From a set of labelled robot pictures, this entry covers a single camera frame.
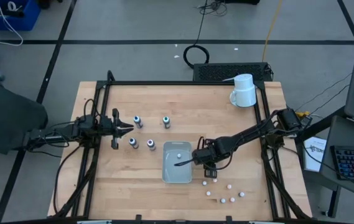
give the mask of yellow cable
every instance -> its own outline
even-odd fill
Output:
[[[277,9],[276,9],[276,12],[275,12],[275,15],[274,15],[274,19],[272,20],[271,27],[269,28],[268,35],[266,36],[265,45],[264,45],[264,52],[263,52],[263,62],[264,62],[264,59],[265,59],[266,46],[268,45],[268,39],[269,39],[269,36],[271,35],[272,29],[274,28],[274,24],[276,22],[277,15],[279,14],[279,10],[281,9],[281,5],[282,5],[282,0],[279,0],[279,4],[277,5]]]

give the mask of gray tray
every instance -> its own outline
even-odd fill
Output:
[[[163,145],[162,179],[170,184],[186,184],[192,181],[192,164],[176,167],[174,164],[192,158],[192,145],[185,141],[168,141]]]

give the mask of table leg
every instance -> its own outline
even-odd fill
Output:
[[[332,199],[330,200],[329,208],[326,212],[322,212],[323,215],[326,215],[330,218],[335,218],[337,213],[338,198],[340,198],[341,186],[337,187],[337,190],[333,191]]]
[[[307,129],[305,129],[301,133],[301,135],[299,136],[300,140],[305,141],[308,138],[311,138],[312,136],[315,136],[317,133],[330,127],[334,116],[341,116],[343,118],[346,118],[347,116],[344,113],[344,106],[341,107],[340,109],[334,111],[332,114],[328,115],[326,118],[316,122],[315,124],[309,126]]]

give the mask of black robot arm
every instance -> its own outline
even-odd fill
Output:
[[[277,127],[275,127],[272,118],[277,116]],[[262,120],[234,136],[223,136],[216,139],[206,139],[201,149],[192,152],[192,160],[180,162],[175,166],[183,166],[189,162],[196,165],[203,164],[205,177],[216,178],[217,168],[215,163],[227,159],[239,148],[252,140],[265,136],[271,147],[280,147],[283,143],[283,137],[295,134],[302,129],[302,125],[294,110],[284,109],[274,111],[268,119]]]
[[[62,123],[68,124],[61,128],[56,126],[46,130],[34,129],[23,136],[22,148],[31,151],[44,144],[54,145],[56,143],[69,143],[70,141],[87,142],[96,136],[113,136],[111,147],[118,149],[117,138],[121,138],[134,128],[131,124],[121,122],[119,111],[112,110],[113,120],[105,115],[84,115],[75,121]]]

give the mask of white paper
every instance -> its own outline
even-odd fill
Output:
[[[326,140],[312,137],[304,141],[304,147],[307,149],[308,153],[318,161],[322,162],[326,148]],[[314,172],[319,172],[320,163],[313,160],[304,150],[304,169]]]

